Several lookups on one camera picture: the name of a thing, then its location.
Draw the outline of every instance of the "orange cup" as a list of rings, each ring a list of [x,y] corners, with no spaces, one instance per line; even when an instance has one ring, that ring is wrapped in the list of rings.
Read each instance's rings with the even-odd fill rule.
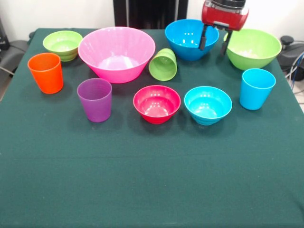
[[[41,53],[28,61],[39,89],[45,94],[55,94],[63,87],[60,57],[54,53]]]

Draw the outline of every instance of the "blue cup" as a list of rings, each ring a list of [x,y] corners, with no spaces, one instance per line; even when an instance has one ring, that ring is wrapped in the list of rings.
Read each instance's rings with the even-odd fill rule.
[[[199,48],[203,32],[201,20],[183,19],[169,24],[165,29],[166,38],[174,53],[184,60],[198,60],[207,54],[219,39],[219,31],[211,26],[206,31],[206,46]]]
[[[248,110],[260,109],[276,84],[276,78],[262,69],[249,69],[242,75],[239,102]]]

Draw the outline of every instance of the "light green bowl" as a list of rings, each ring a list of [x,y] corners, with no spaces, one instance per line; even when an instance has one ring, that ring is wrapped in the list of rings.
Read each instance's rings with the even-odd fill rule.
[[[49,34],[43,40],[43,46],[52,53],[59,55],[62,62],[76,58],[77,49],[82,36],[74,31],[59,31]]]
[[[232,64],[241,69],[263,68],[282,49],[281,42],[266,32],[244,28],[232,33],[227,55]]]

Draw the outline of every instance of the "cup rim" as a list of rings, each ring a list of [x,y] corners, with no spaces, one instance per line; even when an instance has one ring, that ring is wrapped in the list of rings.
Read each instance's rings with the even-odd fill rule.
[[[133,106],[134,106],[134,108],[136,109],[136,111],[138,111],[141,115],[144,115],[144,116],[148,116],[148,117],[151,117],[151,118],[156,118],[156,117],[153,117],[153,116],[149,116],[149,115],[147,115],[147,114],[145,114],[145,113],[143,113],[141,110],[139,110],[138,108],[137,108],[137,106],[135,105],[135,97],[136,97],[136,95],[140,92],[140,91],[142,91],[143,89],[146,89],[146,88],[149,88],[149,87],[155,87],[155,86],[159,86],[159,87],[163,87],[163,88],[167,88],[167,89],[170,89],[171,91],[173,91],[176,95],[177,95],[177,97],[179,98],[179,105],[177,106],[177,108],[175,108],[172,112],[170,112],[168,115],[166,115],[166,116],[170,116],[170,115],[173,115],[174,113],[176,113],[178,110],[179,110],[179,108],[181,107],[180,105],[181,105],[181,97],[180,97],[180,95],[178,94],[178,92],[176,92],[174,89],[172,89],[172,88],[170,88],[170,87],[168,87],[168,86],[162,86],[162,85],[148,85],[148,86],[145,86],[145,87],[143,87],[143,88],[141,88],[140,90],[138,90],[135,94],[134,94],[134,96],[133,96]]]
[[[199,116],[199,115],[195,114],[194,112],[192,112],[192,110],[189,109],[189,107],[188,107],[188,105],[187,105],[187,103],[186,103],[186,97],[187,97],[187,95],[188,95],[189,92],[191,92],[191,91],[194,90],[194,89],[198,89],[198,88],[213,88],[213,89],[216,89],[216,90],[219,90],[219,91],[223,92],[223,93],[229,98],[229,100],[230,100],[230,104],[231,104],[231,105],[230,105],[229,111],[228,111],[227,113],[221,115],[221,116],[218,116],[218,117],[202,117],[202,116]],[[186,93],[186,95],[185,95],[185,97],[184,97],[184,104],[185,104],[187,110],[190,112],[190,114],[192,114],[192,115],[194,115],[194,116],[197,116],[198,118],[204,118],[204,119],[209,119],[209,120],[216,120],[216,119],[224,118],[226,115],[228,115],[228,114],[231,112],[232,106],[233,106],[231,97],[230,97],[225,91],[223,91],[223,90],[221,90],[221,89],[219,89],[219,88],[213,87],[213,86],[198,86],[198,87],[192,88],[191,90],[189,90],[189,91]]]
[[[169,80],[173,79],[173,78],[175,77],[176,73],[177,73],[177,63],[174,62],[171,58],[166,57],[166,58],[168,58],[168,59],[175,65],[175,71],[174,71],[173,76],[169,77],[168,79],[159,79],[159,77],[157,77],[155,74],[153,74],[153,73],[151,72],[151,64],[152,64],[152,62],[153,62],[154,60],[156,60],[156,59],[158,59],[158,58],[160,58],[160,57],[163,57],[163,56],[155,56],[155,57],[153,57],[153,58],[151,59],[151,61],[150,61],[150,63],[149,63],[149,72],[150,72],[151,76],[152,76],[153,78],[155,78],[156,80],[159,80],[159,81],[169,81]]]
[[[270,86],[270,87],[261,88],[261,87],[256,87],[256,86],[253,86],[253,85],[249,84],[249,83],[245,80],[244,75],[245,75],[245,73],[246,73],[247,71],[251,71],[251,70],[267,72],[268,75],[270,75],[270,76],[275,80],[274,83],[273,83],[273,85]],[[250,86],[251,88],[255,88],[255,89],[271,89],[271,88],[273,88],[273,87],[276,85],[276,77],[275,77],[272,73],[270,73],[269,71],[263,70],[263,69],[259,69],[259,68],[252,68],[252,69],[245,70],[245,71],[243,72],[243,74],[242,74],[242,80],[243,80],[248,86]]]
[[[50,68],[50,69],[47,69],[47,70],[35,70],[35,69],[33,69],[33,68],[31,68],[31,67],[29,66],[30,61],[32,61],[34,58],[39,57],[39,56],[45,56],[45,55],[56,56],[56,57],[58,58],[58,63],[57,63],[54,67],[52,67],[52,68]],[[29,68],[31,71],[34,71],[34,72],[47,72],[47,71],[49,71],[49,70],[52,70],[52,69],[55,69],[56,67],[58,67],[58,65],[60,65],[60,63],[61,63],[61,60],[60,60],[59,55],[57,55],[57,54],[55,54],[55,53],[44,52],[44,53],[40,53],[40,54],[37,54],[37,55],[32,56],[32,57],[28,60],[28,68]]]
[[[79,88],[80,88],[80,86],[82,86],[83,84],[88,83],[88,82],[90,82],[90,81],[103,81],[104,83],[110,85],[110,91],[109,91],[105,96],[103,96],[103,97],[101,97],[101,98],[98,98],[98,99],[87,99],[87,98],[84,98],[83,96],[81,96],[81,95],[79,94]],[[77,94],[78,94],[78,96],[81,97],[81,98],[84,99],[84,100],[87,100],[87,101],[100,101],[100,100],[106,99],[108,96],[110,96],[111,93],[112,93],[112,85],[111,85],[111,83],[110,83],[109,81],[103,79],[103,78],[97,78],[97,77],[95,77],[95,78],[89,78],[89,79],[83,81],[82,83],[80,83],[80,84],[78,85],[78,87],[77,87]]]

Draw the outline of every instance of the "white wall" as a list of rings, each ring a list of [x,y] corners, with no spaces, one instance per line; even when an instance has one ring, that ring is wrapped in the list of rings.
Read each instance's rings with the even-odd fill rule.
[[[0,0],[0,17],[9,41],[37,28],[115,26],[112,0]]]
[[[204,0],[189,0],[187,18],[200,19]],[[304,40],[304,0],[247,0],[244,27],[277,37]],[[10,41],[28,39],[37,28],[114,26],[113,0],[0,0],[0,17]]]
[[[187,18],[201,19],[203,0],[189,0]],[[304,40],[304,0],[247,0],[245,28],[260,29],[278,38],[290,35]]]

